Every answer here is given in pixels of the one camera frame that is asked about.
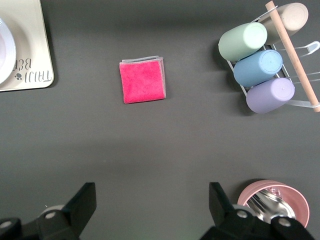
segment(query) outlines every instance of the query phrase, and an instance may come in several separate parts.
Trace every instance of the cup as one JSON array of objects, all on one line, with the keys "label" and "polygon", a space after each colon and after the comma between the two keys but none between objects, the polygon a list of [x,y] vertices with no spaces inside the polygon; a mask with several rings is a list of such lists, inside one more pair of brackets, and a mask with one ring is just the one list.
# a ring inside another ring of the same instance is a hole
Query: cup
[{"label": "cup", "polygon": [[[298,32],[306,24],[309,16],[307,7],[299,2],[280,6],[277,11],[289,36]],[[258,22],[263,24],[267,30],[265,44],[273,45],[281,41],[269,14],[262,16]]]},{"label": "cup", "polygon": [[270,80],[282,67],[282,57],[275,50],[258,51],[234,66],[235,80],[244,87],[253,87]]},{"label": "cup", "polygon": [[225,32],[218,47],[224,59],[234,62],[258,51],[266,40],[266,28],[261,23],[251,22]]},{"label": "cup", "polygon": [[294,84],[287,78],[274,78],[250,88],[246,96],[249,108],[266,114],[287,103],[295,94]]}]

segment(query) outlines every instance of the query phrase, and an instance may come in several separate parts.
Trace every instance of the wooden rod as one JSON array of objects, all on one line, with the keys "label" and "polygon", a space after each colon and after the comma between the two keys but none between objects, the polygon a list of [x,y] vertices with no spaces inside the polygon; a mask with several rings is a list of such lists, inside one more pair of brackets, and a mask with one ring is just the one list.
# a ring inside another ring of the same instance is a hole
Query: wooden rod
[{"label": "wooden rod", "polygon": [[[270,1],[265,5],[265,7],[268,11],[270,11],[271,9],[275,8],[276,6],[273,1]],[[270,18],[275,26],[275,29],[280,36],[280,39],[283,43],[283,46],[289,55],[290,61],[294,67],[296,74],[298,75],[298,78],[301,82],[301,85],[302,85],[304,91],[305,91],[305,94],[307,95],[312,106],[318,105],[319,101],[317,99],[317,96],[316,96],[316,94],[315,94],[315,92],[309,82],[309,79],[306,75],[306,72],[300,62],[300,59],[297,55],[297,52],[296,52],[296,50],[290,40],[290,37],[289,37],[287,30],[286,30],[286,28],[280,18],[280,15],[279,15],[277,9],[271,11],[269,14],[270,14]],[[320,106],[313,108],[313,110],[316,113],[320,112]]]}]

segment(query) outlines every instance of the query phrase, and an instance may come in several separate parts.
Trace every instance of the pink sponge cloth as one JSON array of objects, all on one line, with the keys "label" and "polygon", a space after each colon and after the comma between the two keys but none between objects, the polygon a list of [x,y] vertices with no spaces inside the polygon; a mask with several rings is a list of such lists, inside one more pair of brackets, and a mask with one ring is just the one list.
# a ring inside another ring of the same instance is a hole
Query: pink sponge cloth
[{"label": "pink sponge cloth", "polygon": [[125,104],[166,98],[164,59],[149,56],[120,62]]}]

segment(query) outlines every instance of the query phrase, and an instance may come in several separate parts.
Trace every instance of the dark gray surface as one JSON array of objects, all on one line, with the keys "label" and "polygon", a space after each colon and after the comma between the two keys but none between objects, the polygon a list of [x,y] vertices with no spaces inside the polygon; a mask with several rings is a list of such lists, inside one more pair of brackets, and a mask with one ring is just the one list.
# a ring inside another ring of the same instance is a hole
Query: dark gray surface
[{"label": "dark gray surface", "polygon": [[[1,217],[26,223],[93,181],[82,239],[197,240],[213,224],[209,182],[235,203],[252,179],[271,179],[304,194],[320,239],[319,114],[252,114],[216,52],[267,1],[41,2],[55,81],[0,94]],[[309,20],[296,46],[319,40],[319,3],[301,2]],[[123,104],[119,62],[153,55],[164,57],[167,98]],[[319,58],[305,68],[319,71]]]}]

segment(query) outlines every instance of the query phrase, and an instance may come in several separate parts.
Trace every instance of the cup rack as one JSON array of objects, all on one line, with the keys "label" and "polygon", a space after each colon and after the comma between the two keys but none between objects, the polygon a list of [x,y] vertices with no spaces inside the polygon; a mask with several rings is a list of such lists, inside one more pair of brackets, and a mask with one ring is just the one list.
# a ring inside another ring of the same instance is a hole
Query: cup rack
[{"label": "cup rack", "polygon": [[[278,6],[275,6],[273,7],[272,9],[268,10],[267,12],[265,12],[264,14],[262,14],[261,16],[257,17],[255,20],[253,20],[251,23],[254,23],[254,22],[257,22],[260,18],[262,18],[264,15],[267,15],[269,14],[270,12],[272,12],[273,10],[277,9]],[[286,51],[286,49],[277,49],[277,47],[273,44],[273,45],[264,45],[262,48],[261,48],[261,51],[263,50],[269,50],[269,49],[273,49],[275,51],[278,51],[278,52],[282,52],[282,51]],[[317,50],[320,49],[320,42],[319,41],[313,41],[311,43],[309,43],[308,45],[306,46],[300,46],[300,47],[295,47],[294,48],[295,50],[303,50],[304,52],[306,52],[307,50],[307,53],[304,53],[302,55],[299,56],[299,58],[304,58],[304,57],[307,57],[307,56],[310,56],[311,54],[315,53]],[[235,67],[235,64],[236,62],[231,62],[229,60],[227,60],[227,63],[229,65],[229,67],[231,68],[232,72],[234,72],[234,67]],[[306,74],[307,76],[314,76],[314,75],[318,75],[320,74],[320,71],[319,72],[312,72],[312,73],[308,73]],[[299,85],[301,84],[300,81],[293,81],[293,79],[297,79],[298,76],[297,75],[292,75],[292,74],[289,74],[289,72],[287,71],[287,68],[285,66],[285,64],[283,63],[282,64],[282,68],[281,68],[281,71],[279,73],[277,73],[275,75],[277,78],[287,78],[289,79],[294,85]],[[318,82],[320,81],[320,79],[312,79],[312,80],[309,80],[309,82]],[[250,89],[250,87],[244,87],[240,84],[240,87],[243,91],[243,94],[245,96],[247,96],[247,92],[248,90]],[[292,105],[292,106],[298,106],[298,107],[304,107],[304,108],[312,108],[312,109],[315,109],[317,107],[320,107],[320,103],[316,104],[316,105],[312,105],[310,101],[304,101],[304,100],[289,100],[287,103],[287,105]]]}]

